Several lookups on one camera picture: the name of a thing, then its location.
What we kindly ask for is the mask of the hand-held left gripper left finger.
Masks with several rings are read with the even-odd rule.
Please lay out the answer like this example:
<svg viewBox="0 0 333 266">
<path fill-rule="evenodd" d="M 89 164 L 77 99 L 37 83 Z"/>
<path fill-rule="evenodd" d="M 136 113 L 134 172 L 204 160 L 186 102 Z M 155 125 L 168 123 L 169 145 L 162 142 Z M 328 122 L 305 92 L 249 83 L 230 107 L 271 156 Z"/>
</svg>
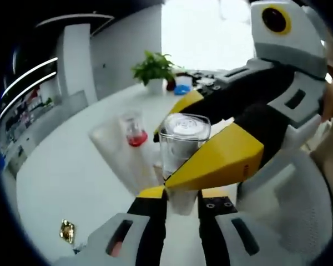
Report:
<svg viewBox="0 0 333 266">
<path fill-rule="evenodd" d="M 87 239 L 86 246 L 55 265 L 159 265 L 166 236 L 164 186 L 141 191 L 126 213 L 117 213 Z"/>
</svg>

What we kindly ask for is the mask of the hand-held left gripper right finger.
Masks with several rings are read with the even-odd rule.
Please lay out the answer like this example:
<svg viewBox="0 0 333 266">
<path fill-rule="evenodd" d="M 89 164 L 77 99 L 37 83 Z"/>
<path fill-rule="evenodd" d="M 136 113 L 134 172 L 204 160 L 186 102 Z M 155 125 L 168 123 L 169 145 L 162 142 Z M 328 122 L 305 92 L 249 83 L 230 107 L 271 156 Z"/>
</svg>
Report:
<svg viewBox="0 0 333 266">
<path fill-rule="evenodd" d="M 225 191 L 199 191 L 198 216 L 206 265 L 293 265 L 279 235 L 238 212 Z"/>
</svg>

